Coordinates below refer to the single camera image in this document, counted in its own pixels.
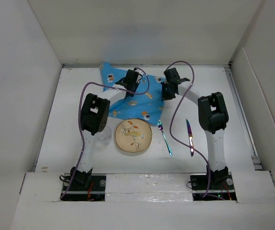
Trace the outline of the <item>blue space-print cloth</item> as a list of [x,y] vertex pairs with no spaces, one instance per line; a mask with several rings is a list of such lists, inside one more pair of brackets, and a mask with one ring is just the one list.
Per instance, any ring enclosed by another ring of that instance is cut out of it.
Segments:
[[[114,68],[109,63],[103,63],[100,67],[100,73],[103,84],[113,86],[126,76],[127,71]],[[161,83],[163,81],[165,79],[161,77],[143,76],[137,92],[148,92],[143,95],[129,96],[113,104],[110,106],[109,116],[123,120],[143,119],[155,126],[164,108],[164,101],[161,98]]]

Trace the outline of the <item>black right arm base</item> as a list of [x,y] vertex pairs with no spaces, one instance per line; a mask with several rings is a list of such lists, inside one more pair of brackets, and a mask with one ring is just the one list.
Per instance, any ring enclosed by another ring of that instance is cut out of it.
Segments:
[[194,201],[237,201],[234,181],[227,167],[219,172],[193,173],[186,187],[192,190]]

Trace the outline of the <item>beige bird-pattern plate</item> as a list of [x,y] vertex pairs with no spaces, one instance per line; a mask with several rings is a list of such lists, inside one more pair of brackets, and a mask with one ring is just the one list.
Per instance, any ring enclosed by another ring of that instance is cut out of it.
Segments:
[[125,152],[145,151],[152,141],[152,129],[144,120],[127,119],[117,126],[115,141],[117,146]]

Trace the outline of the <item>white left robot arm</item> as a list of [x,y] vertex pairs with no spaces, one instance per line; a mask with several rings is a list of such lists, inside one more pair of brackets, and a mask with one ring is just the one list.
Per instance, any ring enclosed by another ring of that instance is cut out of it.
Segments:
[[[107,125],[110,106],[129,96],[143,95],[137,92],[140,81],[147,74],[140,68],[128,70],[125,77],[117,81],[113,86],[87,83],[81,93],[78,113],[78,127],[82,139],[82,148],[76,166],[70,171],[71,180],[80,190],[86,190],[91,185],[93,169],[93,148],[97,140],[97,134],[102,132]],[[99,95],[89,93],[84,96],[89,85],[96,85],[107,90]]]

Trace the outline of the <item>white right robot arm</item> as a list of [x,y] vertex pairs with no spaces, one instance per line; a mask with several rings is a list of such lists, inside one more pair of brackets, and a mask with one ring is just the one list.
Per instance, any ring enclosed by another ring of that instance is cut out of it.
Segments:
[[198,107],[198,121],[205,131],[210,173],[206,176],[206,184],[212,189],[222,185],[228,176],[228,167],[224,156],[224,131],[229,121],[223,94],[209,93],[194,86],[188,78],[180,78],[176,68],[164,71],[165,81],[162,85],[164,101],[180,95],[195,103]]

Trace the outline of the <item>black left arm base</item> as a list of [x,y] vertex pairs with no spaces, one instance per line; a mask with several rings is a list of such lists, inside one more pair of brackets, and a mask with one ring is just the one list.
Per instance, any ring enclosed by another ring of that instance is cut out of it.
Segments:
[[76,171],[71,181],[75,167],[70,173],[60,175],[62,190],[60,200],[62,201],[105,201],[106,174],[92,174],[89,172]]

